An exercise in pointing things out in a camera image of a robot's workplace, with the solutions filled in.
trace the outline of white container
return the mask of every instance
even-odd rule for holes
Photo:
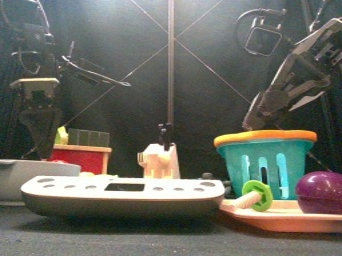
[[[22,204],[23,184],[36,176],[79,176],[75,164],[0,159],[0,204]]]

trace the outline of plastic toy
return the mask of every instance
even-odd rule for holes
[[[305,213],[342,214],[342,174],[328,171],[306,174],[296,193]]]
[[[231,205],[237,208],[253,208],[258,212],[266,211],[273,204],[273,192],[270,186],[258,180],[250,180],[242,188],[243,196]]]

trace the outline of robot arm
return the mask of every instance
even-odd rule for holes
[[[275,124],[316,100],[334,84],[332,75],[342,59],[342,18],[332,19],[288,55],[266,91],[259,92],[243,120],[246,130]]]
[[[95,65],[88,65],[87,68],[76,65],[70,60],[71,56],[63,56],[62,62],[56,60],[54,36],[39,0],[0,0],[0,35],[2,33],[6,33],[3,38],[14,46],[12,57],[18,59],[23,69],[23,78],[10,85],[20,97],[19,120],[34,139],[35,147],[31,151],[36,151],[42,159],[47,159],[52,154],[62,120],[55,90],[63,72],[71,72],[92,84],[130,84],[94,72]]]

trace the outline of cable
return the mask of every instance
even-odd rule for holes
[[[238,46],[242,50],[245,50],[245,47],[242,46],[241,41],[239,41],[239,26],[241,26],[241,22],[242,22],[242,20],[243,20],[246,17],[249,17],[249,16],[253,16],[253,15],[254,15],[254,16],[262,15],[262,10],[263,10],[263,9],[254,9],[254,10],[250,10],[250,11],[245,12],[245,13],[239,16],[239,18],[238,18],[238,20],[237,20],[235,27],[234,27],[234,40],[235,40],[237,46]]]

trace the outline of gray tabletop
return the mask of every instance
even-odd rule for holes
[[[0,255],[342,255],[342,234],[266,232],[226,215],[62,220],[0,207]]]

